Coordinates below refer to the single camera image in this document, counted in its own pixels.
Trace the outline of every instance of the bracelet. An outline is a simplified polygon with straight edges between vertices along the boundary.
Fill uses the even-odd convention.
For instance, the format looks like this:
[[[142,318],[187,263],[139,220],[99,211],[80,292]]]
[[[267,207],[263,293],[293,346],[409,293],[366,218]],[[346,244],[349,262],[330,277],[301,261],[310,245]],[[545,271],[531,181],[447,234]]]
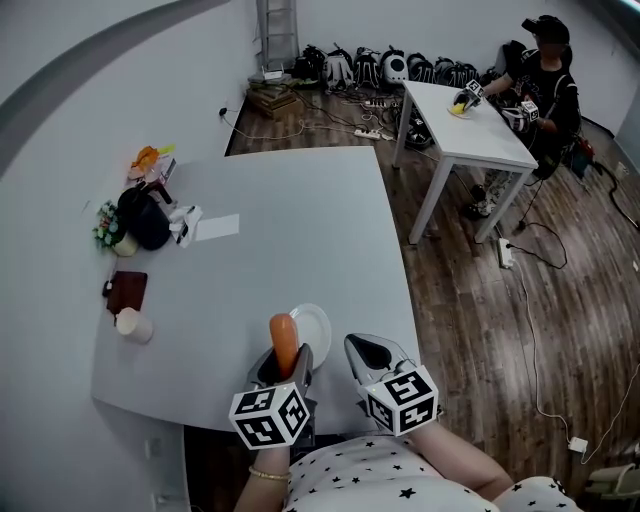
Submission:
[[[249,473],[253,476],[257,476],[258,478],[264,478],[265,480],[276,480],[279,482],[287,482],[289,478],[291,478],[291,473],[287,473],[286,475],[272,475],[270,473],[263,473],[262,471],[258,471],[253,466],[249,466]]]

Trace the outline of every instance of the white table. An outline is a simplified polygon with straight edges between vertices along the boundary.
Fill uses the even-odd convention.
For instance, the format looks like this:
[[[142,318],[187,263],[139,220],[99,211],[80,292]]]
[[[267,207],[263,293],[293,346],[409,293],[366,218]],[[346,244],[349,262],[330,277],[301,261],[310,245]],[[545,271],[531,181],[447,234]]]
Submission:
[[[333,343],[309,391],[316,433],[375,430],[356,406],[344,352],[349,333],[398,342],[419,360],[407,279],[371,147],[304,149],[180,166],[169,192],[203,218],[238,213],[237,235],[118,260],[149,274],[142,313],[148,345],[123,341],[106,310],[97,333],[92,394],[140,414],[232,430],[231,398],[271,346],[269,319],[312,302]]]
[[[400,152],[404,149],[413,105],[420,111],[440,152],[440,162],[409,235],[409,243],[417,244],[422,237],[454,164],[518,173],[517,179],[512,180],[489,218],[480,226],[475,239],[481,243],[538,163],[487,101],[483,100],[471,109],[467,113],[469,119],[461,119],[447,110],[459,89],[421,82],[403,83],[406,91],[393,166],[398,167]]]

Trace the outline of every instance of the white plate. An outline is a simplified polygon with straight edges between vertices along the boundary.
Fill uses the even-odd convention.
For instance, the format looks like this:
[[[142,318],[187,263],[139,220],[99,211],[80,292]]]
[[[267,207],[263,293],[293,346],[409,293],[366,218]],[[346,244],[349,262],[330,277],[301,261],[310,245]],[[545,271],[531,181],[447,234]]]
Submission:
[[[313,369],[317,369],[331,348],[331,322],[315,304],[301,304],[289,313],[298,330],[298,346],[306,343],[313,352]]]

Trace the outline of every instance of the person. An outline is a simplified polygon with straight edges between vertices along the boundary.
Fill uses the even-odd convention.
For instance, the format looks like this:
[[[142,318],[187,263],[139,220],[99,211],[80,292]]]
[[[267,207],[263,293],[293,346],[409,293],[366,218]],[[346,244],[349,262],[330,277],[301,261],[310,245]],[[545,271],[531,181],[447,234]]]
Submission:
[[[560,482],[514,484],[491,457],[437,421],[407,439],[360,437],[309,453],[264,449],[235,512],[573,512]]]
[[[569,72],[569,29],[553,16],[526,20],[522,26],[533,33],[538,50],[508,66],[507,72],[487,85],[484,92],[489,97],[514,87],[518,102],[536,104],[540,117],[518,136],[538,162],[534,175],[547,179],[558,167],[581,122],[578,89]],[[479,201],[465,205],[462,214],[471,220],[488,217],[511,178],[512,174],[505,171],[487,171],[484,190],[477,186],[472,189]]]

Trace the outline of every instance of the sneaker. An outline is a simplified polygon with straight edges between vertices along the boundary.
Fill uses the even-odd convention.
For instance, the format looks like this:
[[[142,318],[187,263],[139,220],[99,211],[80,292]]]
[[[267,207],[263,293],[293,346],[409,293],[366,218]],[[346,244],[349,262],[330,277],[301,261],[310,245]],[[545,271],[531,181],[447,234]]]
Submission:
[[[469,220],[480,220],[489,218],[488,215],[484,215],[478,210],[478,207],[475,204],[465,204],[460,211],[463,217],[466,217]]]

